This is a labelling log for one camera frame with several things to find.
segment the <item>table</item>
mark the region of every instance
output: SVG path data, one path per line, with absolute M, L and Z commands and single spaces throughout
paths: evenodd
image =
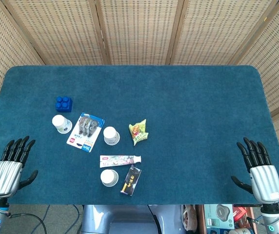
M 76 123 L 86 112 L 113 126 L 91 153 L 66 144 L 52 125 L 57 96 L 70 96 Z M 148 139 L 133 146 L 129 123 L 147 119 Z M 21 179 L 38 177 L 11 203 L 256 203 L 230 176 L 250 179 L 236 146 L 262 141 L 279 174 L 279 143 L 257 70 L 251 66 L 18 66 L 0 92 L 0 156 L 11 139 L 35 139 Z M 128 166 L 115 167 L 116 186 L 101 184 L 100 155 L 141 155 L 133 196 L 120 193 Z

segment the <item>robotic hand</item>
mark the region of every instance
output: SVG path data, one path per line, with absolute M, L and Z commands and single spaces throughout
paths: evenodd
M 242 183 L 235 176 L 231 178 L 237 186 L 253 194 L 262 204 L 261 214 L 264 224 L 257 220 L 252 221 L 265 226 L 268 234 L 279 234 L 279 177 L 276 168 L 272 165 L 267 150 L 261 142 L 256 144 L 246 137 L 243 140 L 248 151 L 239 142 L 237 146 L 243 155 L 251 185 Z
M 25 146 L 28 140 L 29 136 L 24 139 L 20 138 L 16 142 L 10 141 L 0 160 L 0 228 L 5 217 L 11 217 L 8 212 L 8 198 L 15 195 L 17 190 L 31 184 L 38 175 L 38 171 L 35 170 L 27 180 L 20 182 L 22 169 L 28 159 L 31 147 L 36 142 L 32 140 Z

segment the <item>box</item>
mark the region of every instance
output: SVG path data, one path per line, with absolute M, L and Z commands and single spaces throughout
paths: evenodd
M 241 217 L 243 217 L 245 215 L 245 213 L 247 213 L 245 208 L 233 206 L 233 217 L 234 217 L 235 222 L 240 220 Z
M 207 234 L 228 234 L 230 229 L 208 228 Z
M 138 169 L 132 165 L 131 168 L 129 169 L 128 174 L 126 175 L 123 188 L 121 189 L 120 192 L 132 196 L 135 186 L 138 183 L 140 174 L 141 174 L 141 169 Z
M 73 128 L 67 144 L 91 152 L 105 120 L 82 113 Z
M 232 204 L 205 204 L 204 216 L 207 228 L 234 229 Z

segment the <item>toothpaste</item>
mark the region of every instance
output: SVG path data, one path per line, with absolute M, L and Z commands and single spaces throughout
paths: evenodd
M 101 155 L 100 167 L 114 167 L 141 162 L 141 156 L 135 155 Z

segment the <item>blue toy block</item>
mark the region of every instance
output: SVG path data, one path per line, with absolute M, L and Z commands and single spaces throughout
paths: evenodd
M 72 100 L 70 97 L 57 97 L 55 108 L 58 112 L 71 112 Z

